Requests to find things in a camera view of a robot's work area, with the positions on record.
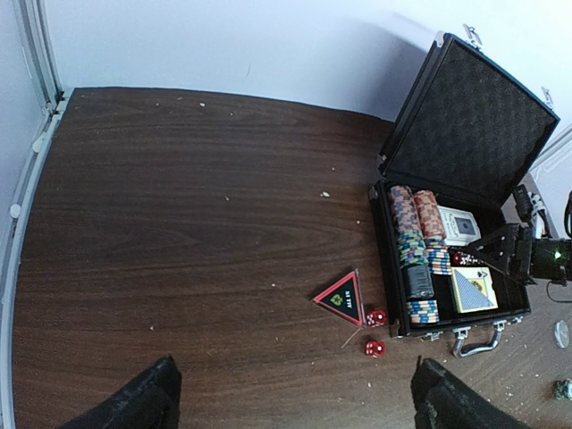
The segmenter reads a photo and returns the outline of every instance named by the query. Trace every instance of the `poker chip case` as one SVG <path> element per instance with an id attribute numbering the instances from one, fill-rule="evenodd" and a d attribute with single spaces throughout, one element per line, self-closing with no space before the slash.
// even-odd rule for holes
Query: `poker chip case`
<path id="1" fill-rule="evenodd" d="M 379 153 L 382 178 L 369 190 L 392 336 L 434 340 L 453 331 L 460 349 L 470 327 L 493 324 L 491 344 L 465 347 L 485 351 L 496 346 L 505 323 L 530 313 L 524 283 L 493 270 L 498 307 L 464 314 L 455 310 L 450 277 L 432 275 L 439 322 L 411 324 L 388 194 L 395 185 L 429 189 L 440 206 L 471 212 L 485 236 L 506 223 L 503 203 L 558 122 L 545 103 L 479 49 L 451 34 L 437 36 Z"/>

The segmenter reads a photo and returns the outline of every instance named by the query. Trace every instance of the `dice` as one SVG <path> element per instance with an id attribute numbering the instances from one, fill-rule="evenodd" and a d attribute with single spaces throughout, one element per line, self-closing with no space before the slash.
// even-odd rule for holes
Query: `dice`
<path id="1" fill-rule="evenodd" d="M 366 344 L 366 356 L 371 358 L 382 358 L 385 354 L 385 344 L 379 341 L 369 341 Z"/>
<path id="2" fill-rule="evenodd" d="M 376 326 L 383 326 L 386 324 L 387 316 L 382 310 L 372 311 L 366 315 L 366 324 L 370 328 L 375 328 Z"/>

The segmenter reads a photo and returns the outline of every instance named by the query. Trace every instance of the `red triangle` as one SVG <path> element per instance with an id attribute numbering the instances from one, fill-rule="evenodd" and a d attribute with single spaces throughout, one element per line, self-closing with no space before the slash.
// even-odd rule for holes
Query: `red triangle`
<path id="1" fill-rule="evenodd" d="M 358 270 L 352 271 L 312 300 L 357 326 L 364 325 Z"/>

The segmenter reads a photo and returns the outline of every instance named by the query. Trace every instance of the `wooden floor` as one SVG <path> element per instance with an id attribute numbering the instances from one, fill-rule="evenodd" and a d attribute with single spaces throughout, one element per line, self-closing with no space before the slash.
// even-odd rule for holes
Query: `wooden floor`
<path id="1" fill-rule="evenodd" d="M 385 307 L 366 185 L 391 125 L 307 105 L 177 90 L 76 90 L 42 175 L 15 308 L 19 428 L 59 425 L 157 358 L 183 374 L 181 428 L 410 428 L 417 356 L 533 427 L 569 427 L 572 375 L 533 314 L 498 350 L 362 332 L 312 305 L 359 268 Z M 328 192 L 329 198 L 320 196 Z M 473 330 L 471 340 L 490 332 Z M 380 360 L 363 354 L 385 341 Z"/>

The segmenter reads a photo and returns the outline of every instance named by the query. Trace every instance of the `debris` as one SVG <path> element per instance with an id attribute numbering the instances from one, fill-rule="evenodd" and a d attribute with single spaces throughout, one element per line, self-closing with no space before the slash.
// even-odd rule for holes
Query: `debris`
<path id="1" fill-rule="evenodd" d="M 556 338 L 556 343 L 561 349 L 568 347 L 570 343 L 570 338 L 568 336 L 568 325 L 563 320 L 560 320 L 554 325 L 554 337 Z"/>
<path id="2" fill-rule="evenodd" d="M 554 396 L 557 400 L 572 400 L 572 380 L 557 381 L 554 383 Z"/>

